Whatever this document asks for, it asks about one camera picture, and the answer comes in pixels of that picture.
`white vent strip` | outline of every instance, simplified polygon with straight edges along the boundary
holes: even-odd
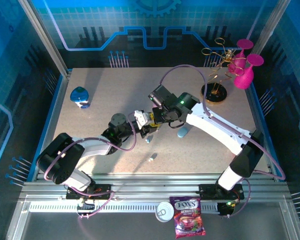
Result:
[[[103,203],[91,210],[85,212],[93,212],[101,207]],[[134,203],[134,202],[110,202],[100,212],[101,213],[154,213],[158,203]],[[32,202],[29,208],[33,213],[75,213],[77,212],[77,204],[74,202],[58,202],[43,201]],[[201,203],[201,212],[205,214],[218,213],[217,203]]]

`black mount bracket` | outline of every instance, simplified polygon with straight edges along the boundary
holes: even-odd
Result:
[[[111,190],[110,184],[95,184],[93,187],[95,189],[95,191],[94,191],[95,194],[104,193],[106,191]],[[66,191],[65,199],[78,200],[82,197],[85,197],[85,199],[87,199],[87,200],[108,200],[110,198],[110,193],[100,195],[100,196],[82,196],[82,195],[76,193],[75,191],[73,191],[70,187],[68,187],[68,189]]]
[[[234,185],[231,191],[222,189],[217,184],[200,184],[199,192],[201,200],[227,200],[232,201],[238,198],[245,199],[241,184]]]

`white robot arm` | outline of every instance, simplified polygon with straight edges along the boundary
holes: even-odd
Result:
[[[144,138],[147,134],[155,132],[161,124],[168,123],[170,126],[170,123],[174,121],[179,121],[182,124],[188,123],[203,130],[223,143],[236,155],[230,166],[216,182],[218,188],[230,191],[242,178],[247,178],[252,174],[263,153],[242,136],[254,138],[255,141],[263,144],[263,136],[259,131],[252,134],[248,130],[228,122],[208,108],[210,114],[205,113],[200,101],[186,92],[181,94],[180,97],[176,97],[160,85],[148,97],[157,106],[152,109],[152,112],[135,111],[135,120],[130,124],[127,123],[123,114],[116,113],[109,122],[109,128],[98,136],[98,140],[86,140],[69,148],[58,162],[50,168],[47,176],[56,184],[63,183],[81,192],[89,192],[91,188],[93,189],[95,183],[84,172],[76,169],[80,158],[113,154],[117,147],[120,147],[124,142],[123,139],[133,135],[133,129]],[[212,120],[209,117],[212,115],[222,123],[235,128],[241,135],[231,132]],[[45,172],[61,151],[77,140],[78,138],[71,138],[66,133],[58,135],[38,157],[38,167]]]

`candy bag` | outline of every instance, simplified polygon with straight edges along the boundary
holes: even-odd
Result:
[[[175,238],[204,236],[199,197],[171,196],[170,203],[174,208]]]

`beige tabletop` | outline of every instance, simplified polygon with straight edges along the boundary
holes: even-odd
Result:
[[[74,68],[66,90],[62,109],[56,126],[56,137],[67,133],[71,137],[96,137],[108,128],[113,114],[126,116],[135,110],[152,110],[148,95],[159,84],[169,67],[152,68]],[[209,68],[202,67],[208,76]],[[195,70],[175,69],[166,77],[163,85],[177,97],[188,92],[202,100],[200,90],[204,82]],[[233,85],[233,80],[223,81],[227,98],[219,104],[207,104],[216,114],[231,123],[254,131],[255,123],[244,90]],[[78,86],[89,92],[91,106],[80,109],[70,101],[70,93]],[[222,173],[234,158],[222,143],[204,131],[193,127],[184,137],[177,137],[179,129],[164,124],[153,133],[153,139],[146,143],[138,134],[135,148],[130,152],[117,151],[107,156],[82,158],[77,167],[87,174],[98,173]],[[132,137],[123,143],[129,148]],[[148,162],[148,158],[157,154]],[[268,171],[263,156],[257,169]]]

